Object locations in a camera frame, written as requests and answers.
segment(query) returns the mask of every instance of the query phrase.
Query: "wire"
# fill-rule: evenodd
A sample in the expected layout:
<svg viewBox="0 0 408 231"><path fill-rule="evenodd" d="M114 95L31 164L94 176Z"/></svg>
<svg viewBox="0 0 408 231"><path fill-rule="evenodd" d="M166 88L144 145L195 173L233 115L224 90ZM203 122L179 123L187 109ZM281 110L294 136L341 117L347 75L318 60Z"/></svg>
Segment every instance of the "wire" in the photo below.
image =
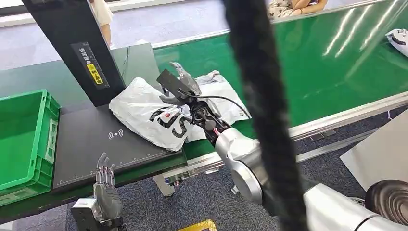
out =
<svg viewBox="0 0 408 231"><path fill-rule="evenodd" d="M128 47L127 48L128 52L127 52L125 60L123 61L123 64L122 64L122 66L125 66L125 64L126 64L125 68L123 68L123 71L122 71L122 77L124 76L124 74L126 72L126 69L128 68L127 66L129 66L128 65L128 59L129 59L129 54L130 54L130 46L127 46L127 47Z"/></svg>
<svg viewBox="0 0 408 231"><path fill-rule="evenodd" d="M229 99L229 98L227 98L227 97L217 96L217 95L195 96L195 95L190 95L190 94L188 94L187 92L185 92L185 91L183 91L183 90L181 90L181 89L179 89L179 91L180 91L181 93L183 93L183 94L189 96L189 97L193 97L193 98L196 98L196 99L216 98L216 99L228 100L228 101L230 101L231 103L235 104L237 107L239 107L239 108L245 113L245 115L248 117L248 119L251 118L251 116L249 115L249 113L248 113L247 111L245 111L243 107L241 107L239 104L237 104L237 102L235 102L234 100Z"/></svg>

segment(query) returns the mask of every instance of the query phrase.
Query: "yellow floor marking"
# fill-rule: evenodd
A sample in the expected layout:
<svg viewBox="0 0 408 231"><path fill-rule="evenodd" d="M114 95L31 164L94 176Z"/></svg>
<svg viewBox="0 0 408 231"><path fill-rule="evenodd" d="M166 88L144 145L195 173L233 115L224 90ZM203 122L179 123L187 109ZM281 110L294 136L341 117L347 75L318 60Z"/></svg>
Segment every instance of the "yellow floor marking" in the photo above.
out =
<svg viewBox="0 0 408 231"><path fill-rule="evenodd" d="M217 231L217 229L212 220L206 220L190 227L183 228L179 231Z"/></svg>

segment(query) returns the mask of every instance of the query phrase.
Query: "yellow label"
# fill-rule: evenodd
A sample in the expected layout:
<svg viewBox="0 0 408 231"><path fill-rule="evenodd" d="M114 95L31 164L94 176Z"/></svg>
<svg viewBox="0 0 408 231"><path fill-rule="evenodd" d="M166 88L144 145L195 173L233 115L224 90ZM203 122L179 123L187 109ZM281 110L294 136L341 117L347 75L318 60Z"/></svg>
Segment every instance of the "yellow label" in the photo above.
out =
<svg viewBox="0 0 408 231"><path fill-rule="evenodd" d="M90 74L92 75L93 80L95 80L95 83L96 84L102 84L103 80L101 79L101 76L99 75L98 70L96 70L95 65L88 64L87 68L88 68Z"/></svg>
<svg viewBox="0 0 408 231"><path fill-rule="evenodd" d="M203 230L217 231L216 225L212 220L206 220L201 223L192 225L190 227L183 228L179 231L203 231Z"/></svg>

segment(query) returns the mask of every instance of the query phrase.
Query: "green plastic crate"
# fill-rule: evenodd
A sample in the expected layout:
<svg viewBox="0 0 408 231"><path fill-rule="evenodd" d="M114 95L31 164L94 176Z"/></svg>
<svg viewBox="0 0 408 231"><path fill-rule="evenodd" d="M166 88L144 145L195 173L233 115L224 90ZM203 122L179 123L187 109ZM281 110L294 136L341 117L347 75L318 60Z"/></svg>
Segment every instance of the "green plastic crate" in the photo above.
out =
<svg viewBox="0 0 408 231"><path fill-rule="evenodd" d="M59 109L46 90L0 98L0 206L51 190Z"/></svg>

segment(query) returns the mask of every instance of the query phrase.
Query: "wireless symbol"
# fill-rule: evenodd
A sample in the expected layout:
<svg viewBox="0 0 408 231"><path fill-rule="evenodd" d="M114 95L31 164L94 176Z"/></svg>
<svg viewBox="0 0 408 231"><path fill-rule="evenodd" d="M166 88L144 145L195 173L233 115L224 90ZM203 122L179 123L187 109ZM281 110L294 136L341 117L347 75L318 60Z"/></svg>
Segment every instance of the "wireless symbol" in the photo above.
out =
<svg viewBox="0 0 408 231"><path fill-rule="evenodd" d="M122 136L123 136L123 130L120 129L119 131L117 131L117 132L115 132L115 133L109 132L108 138L111 140L111 139L113 139L115 136L120 136L120 137L122 137Z"/></svg>

